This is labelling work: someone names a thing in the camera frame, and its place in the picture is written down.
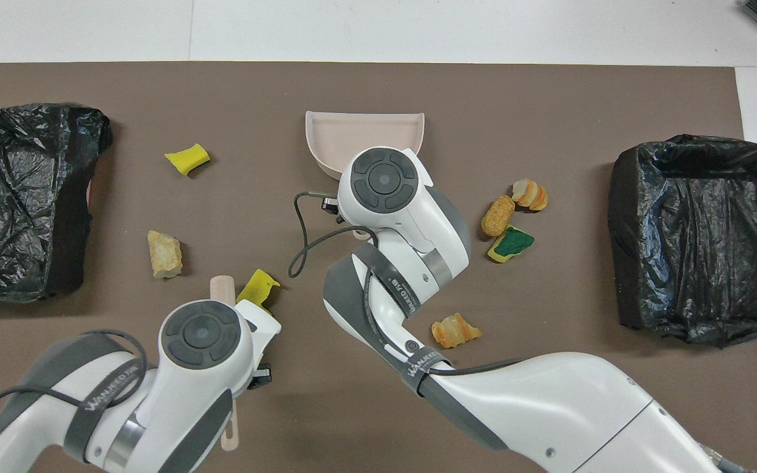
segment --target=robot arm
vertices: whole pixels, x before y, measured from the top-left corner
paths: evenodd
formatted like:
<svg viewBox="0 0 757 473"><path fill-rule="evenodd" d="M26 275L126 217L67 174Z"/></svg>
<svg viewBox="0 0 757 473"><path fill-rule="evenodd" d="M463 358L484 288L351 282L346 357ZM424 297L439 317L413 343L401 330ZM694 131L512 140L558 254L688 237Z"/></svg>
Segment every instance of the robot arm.
<svg viewBox="0 0 757 473"><path fill-rule="evenodd" d="M455 371L402 327L469 263L469 228L431 183L411 150L373 148L346 168L340 213L375 228L378 245L364 243L330 267L323 299L331 317L490 449L552 472L718 472L647 392L600 357L553 353Z"/></svg>
<svg viewBox="0 0 757 473"><path fill-rule="evenodd" d="M246 300L235 307L217 300L183 304L163 321L159 367L144 376L138 358L106 335L58 342L21 384L68 395L75 405L33 392L14 395L0 413L0 472L29 470L52 444L113 473L196 469L280 328ZM139 378L138 389L113 406Z"/></svg>

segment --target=black garbage bag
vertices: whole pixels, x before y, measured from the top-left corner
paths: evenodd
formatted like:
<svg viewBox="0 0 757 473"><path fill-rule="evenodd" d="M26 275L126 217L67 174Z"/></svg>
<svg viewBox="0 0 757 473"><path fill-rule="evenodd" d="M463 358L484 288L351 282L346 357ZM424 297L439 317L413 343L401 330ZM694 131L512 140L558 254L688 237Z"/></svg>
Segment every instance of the black garbage bag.
<svg viewBox="0 0 757 473"><path fill-rule="evenodd" d="M109 119L94 108L0 110L0 300L30 302L81 285L87 186L111 143Z"/></svg>
<svg viewBox="0 0 757 473"><path fill-rule="evenodd" d="M757 338L757 144L626 150L608 218L622 325L721 348Z"/></svg>

